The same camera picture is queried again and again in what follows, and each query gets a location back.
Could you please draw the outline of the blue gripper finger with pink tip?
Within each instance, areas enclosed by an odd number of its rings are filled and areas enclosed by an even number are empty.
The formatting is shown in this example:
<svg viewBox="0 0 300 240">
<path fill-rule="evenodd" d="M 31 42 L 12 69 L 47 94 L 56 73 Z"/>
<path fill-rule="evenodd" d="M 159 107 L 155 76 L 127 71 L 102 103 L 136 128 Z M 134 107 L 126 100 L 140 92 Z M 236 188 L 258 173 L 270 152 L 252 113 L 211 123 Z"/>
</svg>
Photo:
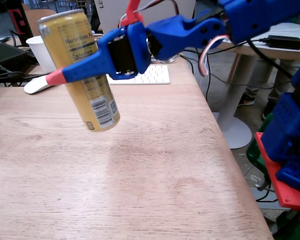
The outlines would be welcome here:
<svg viewBox="0 0 300 240">
<path fill-rule="evenodd" d="M 108 49 L 108 43 L 111 40 L 113 38 L 108 34 L 100 38 L 97 42 L 97 52 L 48 74 L 45 77 L 47 84 L 49 86 L 63 85 L 105 74 L 115 79 L 116 69 Z"/>
</svg>

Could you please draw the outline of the blue gripper body black motor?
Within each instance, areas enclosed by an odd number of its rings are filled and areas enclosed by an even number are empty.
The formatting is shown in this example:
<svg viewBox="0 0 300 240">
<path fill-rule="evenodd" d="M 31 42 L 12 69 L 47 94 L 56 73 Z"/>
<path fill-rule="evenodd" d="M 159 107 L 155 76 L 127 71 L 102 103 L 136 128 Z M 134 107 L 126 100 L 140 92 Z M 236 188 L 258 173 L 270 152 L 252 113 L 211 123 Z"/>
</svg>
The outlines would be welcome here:
<svg viewBox="0 0 300 240">
<path fill-rule="evenodd" d="M 127 80 L 145 73 L 151 63 L 151 54 L 142 22 L 114 29 L 106 35 L 109 37 L 107 48 L 114 65 L 111 78 Z"/>
</svg>

